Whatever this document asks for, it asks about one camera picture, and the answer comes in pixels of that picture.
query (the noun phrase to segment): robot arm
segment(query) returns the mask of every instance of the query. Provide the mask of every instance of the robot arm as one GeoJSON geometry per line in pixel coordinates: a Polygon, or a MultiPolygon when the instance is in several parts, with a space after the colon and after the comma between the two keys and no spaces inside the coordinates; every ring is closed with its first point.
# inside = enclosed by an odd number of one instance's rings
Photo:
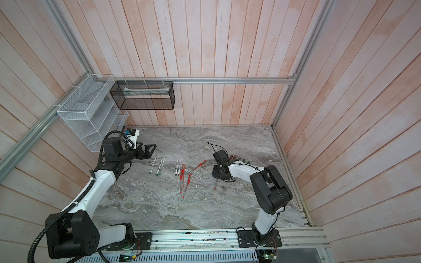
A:
{"type": "Polygon", "coordinates": [[[275,166],[255,167],[240,159],[229,159],[224,150],[213,154],[217,165],[214,165],[212,176],[233,182],[241,178],[253,185],[257,202],[260,205],[259,215],[252,225],[254,240],[259,243],[271,231],[277,215],[285,210],[292,199],[291,190],[275,166]]]}
{"type": "Polygon", "coordinates": [[[92,177],[62,212],[72,206],[71,210],[55,223],[58,214],[50,215],[45,221],[46,226],[53,222],[46,231],[50,258],[88,256],[99,248],[116,242],[122,247],[134,244],[135,236],[131,224],[97,229],[92,221],[93,213],[102,197],[124,173],[124,164],[131,163],[134,159],[149,159],[156,148],[156,144],[145,145],[143,150],[142,143],[136,143],[139,130],[128,129],[122,135],[125,141],[118,137],[106,136],[102,144],[105,153],[100,153],[101,160],[95,170],[91,171],[92,177]],[[129,140],[132,142],[131,147],[128,146],[129,140]],[[123,149],[122,143],[126,144],[126,149],[123,149]]]}

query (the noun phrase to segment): red wire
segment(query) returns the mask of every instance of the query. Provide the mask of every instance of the red wire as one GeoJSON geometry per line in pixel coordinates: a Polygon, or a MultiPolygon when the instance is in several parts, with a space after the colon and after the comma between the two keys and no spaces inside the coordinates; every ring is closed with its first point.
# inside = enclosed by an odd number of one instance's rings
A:
{"type": "Polygon", "coordinates": [[[275,242],[276,257],[279,257],[279,256],[278,256],[278,245],[276,245],[276,241],[275,241],[275,239],[273,239],[273,238],[271,238],[271,239],[273,240],[273,242],[275,242]]]}

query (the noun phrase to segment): mounting plate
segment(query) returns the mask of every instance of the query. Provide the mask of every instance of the mounting plate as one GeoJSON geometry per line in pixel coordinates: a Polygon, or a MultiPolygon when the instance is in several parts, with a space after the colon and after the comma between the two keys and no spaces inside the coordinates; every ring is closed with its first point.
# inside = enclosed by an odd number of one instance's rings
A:
{"type": "MultiPolygon", "coordinates": [[[[256,247],[258,244],[254,240],[253,230],[238,230],[238,246],[239,247],[256,247]]],[[[274,229],[272,230],[270,236],[268,236],[263,242],[259,244],[261,247],[281,247],[282,242],[279,236],[279,231],[274,229]]]]}
{"type": "MultiPolygon", "coordinates": [[[[151,240],[152,240],[152,233],[150,232],[135,232],[136,241],[140,241],[140,249],[141,250],[149,250],[151,249],[151,240]]],[[[135,245],[129,251],[137,251],[137,246],[135,245]]],[[[121,246],[117,244],[111,244],[109,248],[106,248],[108,251],[121,251],[124,250],[121,246]]]]}

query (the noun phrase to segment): wooden plank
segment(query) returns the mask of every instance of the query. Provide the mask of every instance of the wooden plank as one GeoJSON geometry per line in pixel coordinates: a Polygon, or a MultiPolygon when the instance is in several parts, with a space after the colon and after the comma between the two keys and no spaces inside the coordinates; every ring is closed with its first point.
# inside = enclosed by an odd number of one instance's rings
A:
{"type": "Polygon", "coordinates": [[[263,0],[249,1],[242,34],[240,61],[238,63],[237,77],[247,77],[250,68],[251,56],[256,40],[257,26],[259,24],[260,12],[263,0]]]}
{"type": "MultiPolygon", "coordinates": [[[[264,47],[264,51],[262,53],[262,58],[263,58],[264,63],[263,63],[263,67],[259,66],[259,70],[263,70],[263,71],[267,70],[268,77],[276,77],[279,75],[288,46],[294,34],[296,25],[298,23],[301,10],[303,9],[304,2],[305,1],[303,0],[290,0],[288,4],[288,8],[285,8],[285,6],[282,7],[282,10],[286,10],[286,12],[283,11],[279,13],[279,16],[277,16],[278,19],[276,21],[276,24],[278,25],[278,27],[274,29],[275,31],[272,30],[271,24],[269,24],[268,35],[270,34],[273,38],[267,39],[266,37],[266,41],[265,41],[266,47],[264,47]],[[274,47],[273,44],[275,43],[276,34],[278,34],[279,37],[276,40],[277,43],[272,53],[273,55],[271,58],[271,62],[268,63],[267,61],[269,61],[269,59],[264,58],[267,56],[265,51],[267,52],[272,51],[274,47]]],[[[258,107],[256,110],[256,116],[254,118],[255,124],[263,123],[263,118],[266,113],[266,109],[269,104],[270,98],[272,97],[273,90],[274,90],[274,85],[264,86],[262,94],[260,96],[260,101],[258,103],[258,107]]],[[[279,96],[279,93],[275,93],[273,100],[276,100],[278,96],[279,96]]]]}
{"type": "MultiPolygon", "coordinates": [[[[203,77],[213,77],[215,75],[216,6],[216,0],[202,1],[200,3],[203,77]]],[[[208,101],[213,103],[213,99],[210,100],[210,93],[205,94],[205,91],[208,91],[208,87],[203,87],[203,99],[207,98],[208,101]]]]}
{"type": "MultiPolygon", "coordinates": [[[[372,153],[379,150],[393,138],[407,130],[414,123],[418,122],[421,119],[419,99],[421,99],[420,88],[396,106],[342,154],[337,153],[337,158],[326,166],[326,168],[322,169],[320,173],[313,176],[314,178],[312,180],[307,181],[309,178],[307,175],[299,176],[297,178],[297,184],[302,190],[303,198],[307,199],[317,193],[372,153]]],[[[308,173],[306,172],[310,177],[312,173],[311,170],[308,173]]]]}
{"type": "Polygon", "coordinates": [[[16,144],[14,140],[11,140],[9,136],[7,136],[4,132],[0,131],[0,140],[2,142],[0,147],[0,159],[12,149],[12,147],[16,144]]]}
{"type": "MultiPolygon", "coordinates": [[[[5,262],[25,262],[27,261],[27,254],[22,251],[28,251],[29,245],[17,244],[7,241],[0,241],[0,253],[5,262]]],[[[53,262],[48,256],[48,249],[40,247],[35,250],[36,262],[53,262]]]]}
{"type": "MultiPolygon", "coordinates": [[[[169,1],[171,23],[173,26],[174,47],[180,77],[190,77],[189,40],[187,37],[186,8],[184,0],[169,1]]],[[[194,124],[193,95],[191,85],[180,85],[174,89],[177,94],[177,125],[194,124]]]]}
{"type": "Polygon", "coordinates": [[[78,73],[78,76],[84,74],[85,70],[83,69],[82,64],[80,63],[79,59],[76,57],[75,53],[73,52],[72,48],[68,44],[67,40],[64,38],[63,33],[60,31],[59,27],[57,26],[57,24],[53,20],[53,17],[50,15],[48,10],[45,8],[45,5],[43,4],[42,0],[34,0],[33,4],[35,5],[37,11],[42,16],[45,23],[47,24],[48,28],[51,30],[51,33],[53,33],[57,42],[60,44],[60,47],[63,49],[64,53],[66,54],[66,56],[71,61],[73,67],[75,68],[76,72],[78,73]]]}
{"type": "Polygon", "coordinates": [[[202,85],[203,88],[203,124],[213,124],[213,85],[202,85]]]}
{"type": "Polygon", "coordinates": [[[25,40],[19,35],[14,29],[12,24],[7,18],[0,12],[0,32],[9,41],[10,45],[25,58],[28,65],[35,71],[38,77],[48,86],[50,90],[57,90],[60,92],[62,88],[50,74],[41,60],[35,55],[32,49],[26,44],[25,40]]]}
{"type": "Polygon", "coordinates": [[[122,1],[121,3],[123,4],[123,9],[141,63],[143,74],[145,77],[155,77],[151,56],[149,54],[149,47],[146,42],[143,23],[140,18],[136,0],[122,1]]]}
{"type": "Polygon", "coordinates": [[[245,15],[248,1],[232,0],[231,20],[229,23],[228,47],[226,52],[226,77],[236,77],[244,31],[245,15]]]}
{"type": "Polygon", "coordinates": [[[50,214],[59,213],[60,210],[41,203],[35,199],[19,194],[7,187],[0,186],[0,213],[43,226],[50,214]]]}
{"type": "Polygon", "coordinates": [[[243,104],[244,92],[245,92],[245,84],[235,85],[230,124],[238,124],[240,121],[240,114],[241,114],[241,107],[243,104]]]}
{"type": "Polygon", "coordinates": [[[358,5],[358,0],[356,1],[342,1],[338,2],[334,7],[334,11],[329,18],[329,23],[326,25],[325,30],[320,37],[318,45],[314,49],[314,52],[309,59],[309,62],[306,68],[303,71],[303,74],[306,75],[306,78],[303,81],[297,83],[295,91],[290,98],[292,103],[288,103],[288,109],[285,109],[285,114],[281,117],[281,142],[285,145],[296,127],[296,122],[299,123],[300,119],[295,118],[295,115],[303,103],[304,98],[307,96],[312,84],[316,80],[320,70],[328,59],[332,48],[335,46],[340,35],[344,31],[346,24],[351,18],[355,8],[358,5]]]}
{"type": "Polygon", "coordinates": [[[54,79],[61,88],[65,89],[71,86],[72,82],[48,50],[42,39],[33,29],[30,22],[26,19],[17,4],[14,1],[2,1],[0,2],[0,9],[20,36],[22,36],[28,46],[31,47],[37,57],[42,61],[51,75],[54,76],[54,79]]]}
{"type": "Polygon", "coordinates": [[[63,0],[57,0],[57,5],[59,6],[60,10],[63,13],[64,18],[67,21],[67,24],[69,25],[70,30],[73,32],[73,35],[75,36],[77,42],[79,43],[80,47],[82,48],[83,52],[85,53],[85,56],[89,62],[89,64],[92,67],[93,73],[100,73],[99,67],[93,57],[93,53],[90,51],[88,45],[86,44],[85,40],[83,39],[83,36],[79,29],[77,28],[77,25],[75,21],[72,18],[72,15],[69,12],[69,9],[67,9],[66,4],[63,0]]]}
{"type": "MultiPolygon", "coordinates": [[[[420,44],[420,41],[421,41],[421,32],[417,33],[417,36],[415,38],[413,38],[410,43],[408,43],[408,45],[405,47],[405,49],[402,49],[402,52],[399,53],[399,56],[397,56],[396,60],[393,61],[394,63],[390,64],[390,68],[388,68],[386,71],[384,71],[382,73],[382,76],[380,78],[378,78],[378,80],[379,80],[378,82],[385,81],[385,83],[375,83],[375,85],[373,85],[371,87],[369,92],[372,92],[372,89],[374,89],[374,88],[377,89],[378,88],[377,85],[381,85],[380,87],[385,88],[398,75],[398,73],[401,72],[403,70],[403,68],[411,62],[412,58],[417,55],[417,53],[418,53],[417,47],[420,44]]],[[[367,103],[365,105],[364,104],[361,105],[361,102],[359,101],[359,103],[356,106],[357,106],[357,108],[359,108],[361,106],[367,107],[367,105],[369,103],[370,103],[370,101],[367,101],[367,103]]],[[[309,169],[308,172],[310,171],[310,169],[313,169],[313,167],[323,163],[323,161],[322,161],[323,158],[324,157],[320,158],[318,161],[313,162],[313,164],[311,164],[308,167],[308,169],[309,169]]],[[[304,171],[302,173],[302,175],[308,176],[306,171],[304,171]]]]}
{"type": "Polygon", "coordinates": [[[127,54],[134,71],[134,76],[144,77],[142,65],[140,63],[139,56],[136,51],[136,46],[134,45],[134,40],[130,32],[130,27],[126,18],[126,14],[124,13],[123,4],[121,3],[121,1],[113,0],[111,0],[109,3],[111,4],[112,12],[114,13],[118,29],[121,33],[121,37],[127,50],[127,54]]]}
{"type": "Polygon", "coordinates": [[[272,123],[272,115],[276,114],[276,110],[278,109],[279,105],[277,102],[280,100],[280,96],[282,91],[284,90],[283,84],[276,84],[273,88],[272,94],[270,99],[267,103],[266,111],[264,113],[262,122],[263,124],[271,124],[272,123]]]}
{"type": "MultiPolygon", "coordinates": [[[[186,0],[187,36],[189,41],[190,73],[192,77],[202,76],[202,41],[200,23],[200,2],[186,0]]],[[[203,124],[202,85],[192,85],[195,125],[203,124]]]]}
{"type": "MultiPolygon", "coordinates": [[[[248,76],[262,5],[263,0],[248,2],[241,43],[240,61],[238,64],[238,77],[248,76]]],[[[252,89],[253,85],[235,86],[234,100],[231,112],[231,124],[244,124],[245,116],[247,115],[248,104],[250,103],[252,89]]]]}
{"type": "Polygon", "coordinates": [[[96,39],[99,49],[107,62],[111,74],[115,77],[124,77],[124,73],[108,38],[107,32],[105,31],[104,25],[101,22],[95,3],[93,0],[83,0],[78,1],[78,3],[82,13],[85,15],[85,19],[91,29],[91,32],[96,39]]]}
{"type": "Polygon", "coordinates": [[[68,197],[75,198],[82,190],[82,187],[79,184],[75,183],[31,152],[26,154],[16,168],[68,197]]]}
{"type": "MultiPolygon", "coordinates": [[[[412,38],[412,36],[421,27],[421,19],[418,22],[413,21],[416,14],[421,11],[421,3],[415,4],[411,10],[404,16],[401,22],[398,24],[396,29],[388,36],[381,47],[376,51],[372,59],[368,60],[364,57],[371,57],[371,51],[376,48],[371,47],[372,39],[369,37],[365,44],[362,46],[360,52],[357,53],[355,59],[350,63],[343,76],[349,77],[348,82],[342,78],[338,81],[337,85],[326,97],[323,104],[320,106],[309,125],[304,129],[302,137],[310,138],[316,131],[320,131],[323,136],[334,126],[339,118],[345,114],[345,112],[352,106],[352,104],[359,98],[361,93],[371,84],[372,81],[386,68],[386,66],[392,61],[392,59],[399,53],[399,51],[405,46],[405,44],[412,38]]],[[[414,52],[412,57],[409,57],[408,65],[414,57],[418,55],[418,52],[414,52]]],[[[301,148],[304,143],[302,139],[298,139],[297,149],[301,148]]]]}
{"type": "Polygon", "coordinates": [[[290,45],[288,47],[288,51],[282,63],[282,67],[278,75],[279,77],[288,77],[289,71],[292,67],[292,63],[294,62],[295,56],[297,55],[301,42],[304,39],[304,35],[312,19],[312,15],[316,9],[317,3],[318,1],[305,2],[297,23],[297,27],[295,28],[290,45]]]}
{"type": "Polygon", "coordinates": [[[61,48],[59,42],[45,23],[41,14],[37,11],[34,3],[29,0],[15,0],[15,2],[31,23],[33,29],[38,33],[39,37],[41,37],[47,48],[50,50],[53,57],[56,58],[57,62],[59,62],[59,65],[68,76],[69,80],[72,83],[77,81],[80,76],[79,73],[76,72],[76,69],[64,53],[64,50],[61,48]]]}
{"type": "Polygon", "coordinates": [[[421,188],[410,190],[323,226],[329,242],[421,218],[421,188]]]}
{"type": "Polygon", "coordinates": [[[70,167],[70,170],[74,170],[76,167],[77,169],[85,173],[88,177],[91,176],[91,174],[89,173],[91,167],[88,164],[86,164],[86,162],[83,161],[81,157],[79,157],[75,152],[73,152],[70,149],[70,147],[68,147],[64,142],[62,142],[54,133],[48,130],[41,138],[74,165],[70,167]]]}
{"type": "Polygon", "coordinates": [[[194,125],[195,116],[193,111],[193,95],[191,85],[180,85],[183,103],[184,124],[194,125]]]}
{"type": "Polygon", "coordinates": [[[307,27],[307,31],[304,34],[304,38],[301,41],[301,44],[299,45],[298,52],[296,53],[294,62],[292,64],[292,67],[291,67],[289,73],[287,74],[287,76],[293,76],[297,72],[298,64],[300,63],[301,58],[304,55],[304,52],[307,48],[307,44],[310,41],[310,37],[313,35],[313,32],[314,32],[314,30],[316,28],[316,25],[317,25],[317,21],[318,21],[320,15],[323,12],[323,8],[326,5],[326,2],[327,2],[327,0],[319,0],[317,2],[316,9],[313,13],[313,16],[310,20],[310,23],[309,23],[308,27],[307,27]]]}
{"type": "Polygon", "coordinates": [[[176,101],[174,103],[174,113],[176,116],[177,125],[184,125],[183,99],[181,97],[180,85],[173,85],[174,96],[176,101]]]}
{"type": "MultiPolygon", "coordinates": [[[[343,136],[347,138],[347,141],[354,141],[379,119],[383,118],[383,116],[385,116],[400,101],[402,101],[406,96],[413,92],[417,88],[418,84],[421,83],[421,77],[419,76],[420,70],[421,57],[418,57],[416,61],[414,61],[403,73],[401,73],[401,75],[384,92],[382,92],[382,94],[378,96],[378,98],[361,114],[361,116],[348,127],[348,129],[338,138],[337,142],[334,142],[331,146],[337,147],[338,143],[343,143],[341,139],[343,136]]],[[[367,158],[364,162],[348,171],[344,176],[341,176],[339,179],[335,180],[333,183],[317,192],[314,196],[307,199],[306,204],[308,209],[313,210],[323,205],[324,203],[333,200],[334,198],[358,186],[361,182],[368,180],[370,176],[373,177],[383,170],[389,168],[390,166],[400,162],[402,160],[399,158],[400,155],[391,159],[388,155],[383,155],[384,151],[389,149],[389,146],[395,144],[396,141],[398,141],[398,139],[393,140],[390,144],[380,149],[377,153],[367,158]],[[382,156],[382,158],[388,159],[390,161],[371,166],[370,164],[372,162],[377,162],[377,156],[382,156]]],[[[411,152],[410,149],[411,147],[409,147],[405,152],[411,152]]]]}
{"type": "Polygon", "coordinates": [[[2,185],[60,210],[73,200],[18,169],[14,169],[2,185]]]}
{"type": "MultiPolygon", "coordinates": [[[[152,65],[156,77],[167,77],[167,67],[161,37],[158,28],[157,16],[155,13],[154,3],[152,0],[137,2],[139,13],[145,30],[146,41],[149,47],[152,65]]],[[[154,125],[167,125],[167,118],[164,110],[155,110],[158,123],[155,121],[152,110],[148,110],[154,125]]]]}
{"type": "Polygon", "coordinates": [[[120,63],[121,70],[123,71],[124,77],[134,77],[134,70],[132,63],[124,45],[123,36],[117,25],[116,18],[112,12],[112,7],[109,1],[94,0],[93,1],[99,18],[105,29],[105,36],[108,36],[109,42],[111,43],[112,49],[114,50],[115,56],[120,63]]]}
{"type": "Polygon", "coordinates": [[[364,235],[331,242],[337,261],[351,261],[399,255],[418,254],[421,242],[421,220],[397,225],[364,235]],[[401,236],[399,242],[392,242],[391,237],[401,236]]]}
{"type": "Polygon", "coordinates": [[[344,28],[344,31],[338,38],[338,41],[333,47],[332,52],[330,53],[328,59],[321,68],[321,71],[319,72],[317,78],[313,82],[312,87],[310,88],[309,92],[304,98],[303,103],[301,104],[294,117],[300,121],[292,121],[290,126],[288,127],[287,132],[294,130],[293,134],[291,135],[291,138],[285,145],[285,151],[287,152],[288,156],[291,156],[290,159],[292,159],[292,157],[294,157],[296,153],[295,149],[292,149],[291,153],[289,153],[289,150],[291,149],[293,143],[295,143],[297,138],[300,136],[301,132],[310,122],[310,119],[314,116],[320,104],[323,102],[323,100],[326,98],[326,96],[334,86],[333,83],[330,85],[332,72],[340,68],[343,68],[343,71],[345,70],[346,66],[351,62],[352,58],[355,56],[359,48],[363,45],[364,40],[367,38],[371,31],[364,29],[367,26],[370,26],[370,29],[373,29],[375,23],[378,22],[378,20],[381,18],[381,14],[383,14],[386,11],[387,6],[390,2],[391,0],[389,2],[382,1],[381,3],[383,4],[378,5],[378,7],[383,7],[382,10],[380,10],[380,12],[377,11],[379,8],[373,9],[371,14],[379,14],[378,17],[376,17],[377,19],[375,20],[372,20],[370,18],[366,19],[376,3],[375,0],[360,1],[360,3],[357,5],[355,12],[349,19],[347,25],[344,28]],[[358,32],[365,32],[365,35],[363,37],[358,36],[358,32]]]}
{"type": "Polygon", "coordinates": [[[235,85],[224,85],[224,97],[222,100],[221,124],[231,123],[232,104],[234,100],[235,85]]]}
{"type": "Polygon", "coordinates": [[[38,121],[27,108],[25,108],[18,100],[15,99],[7,90],[0,85],[0,105],[10,112],[15,118],[25,124],[27,127],[32,127],[38,121]]]}
{"type": "Polygon", "coordinates": [[[253,93],[253,87],[253,84],[245,85],[238,124],[245,124],[245,118],[247,117],[248,105],[250,104],[251,94],[253,93]]]}
{"type": "MultiPolygon", "coordinates": [[[[383,16],[388,6],[389,5],[387,1],[378,1],[374,5],[372,11],[362,24],[357,35],[354,37],[353,41],[345,51],[345,54],[342,56],[339,63],[336,65],[336,68],[331,73],[329,79],[322,88],[322,91],[318,94],[315,101],[313,102],[314,106],[310,106],[308,112],[312,112],[312,107],[315,107],[318,104],[318,102],[316,102],[317,100],[322,100],[324,99],[324,96],[327,96],[327,92],[325,92],[324,90],[329,90],[329,86],[333,87],[334,83],[336,83],[339,80],[340,76],[343,74],[350,61],[353,59],[353,57],[361,48],[367,37],[370,35],[371,31],[374,29],[380,18],[383,16]]],[[[310,145],[309,141],[305,143],[305,145],[299,150],[297,154],[295,154],[296,157],[291,158],[291,166],[293,167],[293,169],[296,169],[298,165],[308,155],[309,150],[306,150],[306,147],[309,147],[308,145],[310,145]]]]}
{"type": "Polygon", "coordinates": [[[370,260],[359,260],[352,261],[349,263],[419,263],[421,262],[421,255],[417,256],[402,256],[402,257],[393,257],[393,258],[380,258],[380,259],[370,259],[370,260]]]}
{"type": "MultiPolygon", "coordinates": [[[[0,59],[9,67],[13,73],[34,93],[39,100],[46,107],[51,107],[57,102],[57,97],[49,88],[42,82],[36,73],[29,67],[25,60],[16,52],[16,50],[7,42],[7,40],[0,35],[0,59]]],[[[64,91],[57,90],[57,96],[60,98],[64,91]]]]}
{"type": "MultiPolygon", "coordinates": [[[[231,3],[232,0],[218,0],[216,10],[215,77],[225,77],[226,51],[228,48],[229,23],[231,18],[231,3]]],[[[220,90],[221,86],[215,86],[215,89],[220,90]]],[[[214,95],[214,123],[215,116],[218,116],[218,113],[221,111],[222,98],[219,101],[218,96],[214,95]]]]}
{"type": "MultiPolygon", "coordinates": [[[[240,61],[242,36],[245,25],[248,1],[233,0],[231,4],[231,20],[229,24],[228,47],[226,54],[226,77],[236,77],[240,61]]],[[[222,124],[231,123],[231,114],[234,103],[235,85],[224,86],[222,101],[222,124]]]]}
{"type": "Polygon", "coordinates": [[[265,0],[261,8],[260,19],[258,22],[256,38],[254,41],[253,52],[251,54],[250,68],[248,70],[247,77],[256,77],[257,70],[259,67],[260,58],[263,52],[263,39],[266,38],[266,34],[269,27],[269,21],[272,16],[272,10],[274,8],[274,0],[265,0]]]}
{"type": "Polygon", "coordinates": [[[358,212],[421,185],[420,171],[421,153],[418,152],[353,191],[311,211],[310,215],[315,225],[320,226],[358,212]]]}
{"type": "MultiPolygon", "coordinates": [[[[200,4],[203,77],[215,75],[216,7],[216,0],[200,4]]],[[[203,124],[213,124],[213,85],[202,85],[202,89],[203,124]]]]}
{"type": "MultiPolygon", "coordinates": [[[[173,30],[171,26],[170,11],[168,1],[155,0],[155,12],[157,16],[158,28],[161,37],[162,48],[165,57],[165,64],[169,77],[178,77],[176,51],[174,47],[173,30]]],[[[165,117],[168,125],[176,124],[174,111],[165,111],[165,117]]]]}
{"type": "Polygon", "coordinates": [[[224,85],[215,84],[213,86],[213,124],[222,122],[222,106],[224,101],[224,85]]]}
{"type": "MultiPolygon", "coordinates": [[[[34,240],[44,228],[42,225],[11,218],[2,214],[0,214],[0,222],[2,240],[23,243],[27,245],[31,245],[32,240],[34,240]]],[[[41,239],[38,246],[47,248],[46,236],[41,239]]]]}
{"type": "MultiPolygon", "coordinates": [[[[94,73],[103,73],[105,74],[105,72],[108,72],[108,74],[110,73],[110,70],[108,68],[108,65],[105,62],[105,59],[102,55],[102,53],[100,52],[99,48],[98,50],[91,50],[90,47],[88,46],[88,41],[84,39],[83,33],[86,33],[88,36],[90,36],[89,39],[94,39],[94,45],[98,45],[95,41],[95,38],[92,35],[92,32],[90,30],[87,30],[88,28],[82,28],[81,30],[79,30],[77,23],[76,23],[76,19],[73,19],[72,14],[70,12],[71,8],[68,8],[67,5],[64,3],[64,0],[57,0],[56,1],[60,10],[63,13],[64,18],[67,21],[67,24],[69,25],[69,28],[71,29],[71,31],[73,32],[73,34],[75,35],[75,38],[77,40],[77,42],[79,43],[80,47],[82,48],[83,52],[85,53],[86,58],[89,61],[89,64],[91,65],[93,72],[94,73]],[[95,58],[95,55],[99,55],[99,60],[103,62],[102,65],[105,66],[105,68],[102,68],[99,66],[101,64],[98,64],[95,58]]],[[[79,8],[78,3],[73,3],[73,7],[77,7],[76,10],[79,14],[81,14],[81,10],[79,8]]],[[[78,21],[78,23],[85,23],[86,24],[86,20],[83,17],[84,21],[78,21]]]]}
{"type": "Polygon", "coordinates": [[[92,169],[96,167],[98,158],[94,157],[88,148],[62,122],[57,120],[50,127],[50,131],[60,138],[72,151],[81,157],[92,169]]]}

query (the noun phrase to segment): black mesh basket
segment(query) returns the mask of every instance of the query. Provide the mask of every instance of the black mesh basket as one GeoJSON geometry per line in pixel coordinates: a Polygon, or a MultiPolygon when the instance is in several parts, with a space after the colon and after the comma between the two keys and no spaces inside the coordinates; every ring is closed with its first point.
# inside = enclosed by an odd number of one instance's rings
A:
{"type": "Polygon", "coordinates": [[[174,109],[171,81],[119,80],[110,90],[119,109],[174,109]]]}

